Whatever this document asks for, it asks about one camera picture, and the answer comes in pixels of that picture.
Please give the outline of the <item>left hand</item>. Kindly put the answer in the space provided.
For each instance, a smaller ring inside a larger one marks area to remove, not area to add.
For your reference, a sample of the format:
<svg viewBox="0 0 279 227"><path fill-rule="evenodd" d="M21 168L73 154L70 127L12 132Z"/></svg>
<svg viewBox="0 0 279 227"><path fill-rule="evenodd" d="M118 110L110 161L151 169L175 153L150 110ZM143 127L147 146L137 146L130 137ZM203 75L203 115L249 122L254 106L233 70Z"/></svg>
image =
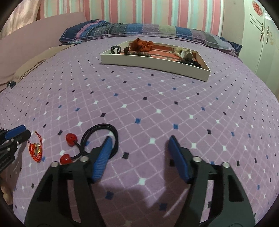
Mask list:
<svg viewBox="0 0 279 227"><path fill-rule="evenodd" d="M12 192L8 184L4 180L1 180L1 192L3 193L3 198L6 204L9 206L12 205L13 204Z"/></svg>

